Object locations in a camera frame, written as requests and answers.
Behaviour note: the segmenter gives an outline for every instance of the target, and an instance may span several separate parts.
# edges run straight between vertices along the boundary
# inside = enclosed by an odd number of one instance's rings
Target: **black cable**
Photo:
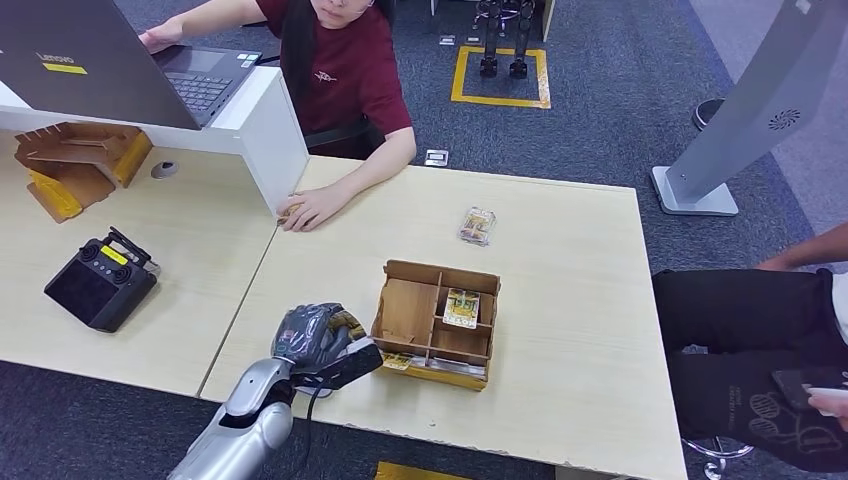
[[[322,379],[321,383],[315,387],[315,391],[312,392],[312,398],[309,399],[309,408],[306,410],[306,448],[303,451],[303,455],[300,457],[297,467],[295,467],[288,476],[283,477],[283,480],[291,480],[295,475],[303,470],[303,467],[306,466],[306,461],[309,459],[309,452],[312,450],[312,407],[315,406],[315,399],[318,398],[318,393],[321,392],[326,381],[327,379]]]

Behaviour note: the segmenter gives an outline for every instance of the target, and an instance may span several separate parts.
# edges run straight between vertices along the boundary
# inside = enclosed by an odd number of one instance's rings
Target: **gray kiosk stand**
[[[763,43],[709,124],[651,178],[673,215],[739,213],[724,183],[806,126],[848,25],[848,0],[784,0]]]

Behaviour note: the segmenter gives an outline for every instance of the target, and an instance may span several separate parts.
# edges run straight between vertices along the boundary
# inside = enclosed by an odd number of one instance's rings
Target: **phone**
[[[848,394],[848,370],[838,367],[816,367],[803,370],[777,370],[772,372],[786,401],[796,411],[815,410],[808,400],[813,392],[827,394],[829,389]]]

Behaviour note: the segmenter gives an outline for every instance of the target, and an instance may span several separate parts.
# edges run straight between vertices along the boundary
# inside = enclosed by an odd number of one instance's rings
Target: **wooden compartment box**
[[[382,370],[478,391],[485,388],[500,278],[399,260],[389,260],[383,271],[386,283],[371,327],[371,336],[387,357]],[[480,294],[476,328],[442,321],[451,288]]]

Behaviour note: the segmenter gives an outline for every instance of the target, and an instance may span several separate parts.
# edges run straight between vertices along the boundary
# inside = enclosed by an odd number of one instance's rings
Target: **black controller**
[[[80,248],[44,293],[89,327],[113,333],[156,285],[158,266],[114,227]]]

